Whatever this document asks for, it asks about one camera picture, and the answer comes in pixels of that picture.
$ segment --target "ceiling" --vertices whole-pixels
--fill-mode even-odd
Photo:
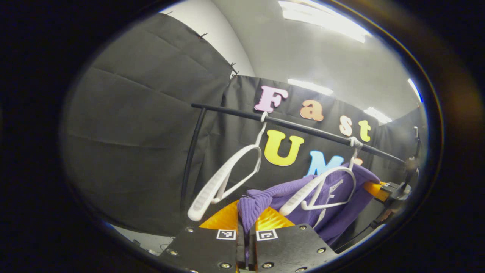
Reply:
[[[362,110],[397,119],[418,107],[399,56],[376,36],[365,43],[283,18],[277,0],[212,0],[238,36],[257,77],[288,78],[334,90]]]

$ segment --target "black fabric backdrop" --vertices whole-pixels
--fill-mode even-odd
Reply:
[[[370,146],[404,159],[413,153],[407,123],[378,127],[375,118],[332,97],[272,80],[237,76],[229,79],[229,63],[204,39],[170,16],[156,14],[133,26],[111,43],[88,67],[73,89],[67,111],[66,166],[83,197],[111,223],[138,232],[173,236],[186,219],[179,202],[183,169],[199,109],[191,102],[221,105],[248,112],[259,102],[262,85],[287,90],[271,117],[285,119],[343,136],[340,116],[351,118],[352,136],[360,138],[358,122],[371,126]],[[324,119],[304,119],[299,111],[305,100],[323,106]],[[253,144],[262,123],[208,112],[198,138],[188,183],[187,204],[235,152]],[[285,133],[279,155],[286,156],[289,137],[302,137],[296,161],[276,166],[264,158],[260,171],[228,198],[209,206],[204,219],[238,199],[250,188],[266,189],[306,175],[309,152],[323,152],[325,161],[335,155],[345,162],[353,149],[268,123],[266,130]],[[261,139],[264,153],[268,137]],[[385,181],[396,166],[360,152],[364,167],[376,170]],[[254,168],[256,151],[234,168],[227,188]],[[402,178],[402,172],[395,172]]]

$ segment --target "black cable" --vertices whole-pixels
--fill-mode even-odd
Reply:
[[[369,223],[369,225],[364,228],[361,232],[359,232],[357,235],[355,235],[354,237],[352,237],[350,240],[348,240],[345,244],[343,244],[342,246],[340,246],[339,248],[335,249],[334,252],[337,252],[337,250],[339,250],[340,248],[348,245],[350,242],[352,242],[355,238],[359,237],[359,235],[361,235],[364,231],[366,231],[370,226],[371,226],[372,222]]]

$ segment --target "vertical black pole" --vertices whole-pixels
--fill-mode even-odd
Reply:
[[[206,116],[207,109],[202,108],[200,110],[199,119],[195,125],[194,134],[192,135],[192,141],[190,142],[189,153],[187,154],[187,161],[185,162],[185,168],[183,171],[182,190],[180,193],[180,213],[183,216],[186,213],[185,209],[185,197],[187,195],[187,183],[189,181],[190,166],[192,165],[192,159],[194,157],[195,148],[197,146],[197,138],[199,137],[200,127]]]

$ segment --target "white wall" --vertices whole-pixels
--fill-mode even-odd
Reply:
[[[186,0],[162,11],[189,26],[208,41],[240,75],[255,76],[253,67],[236,33],[211,0]]]

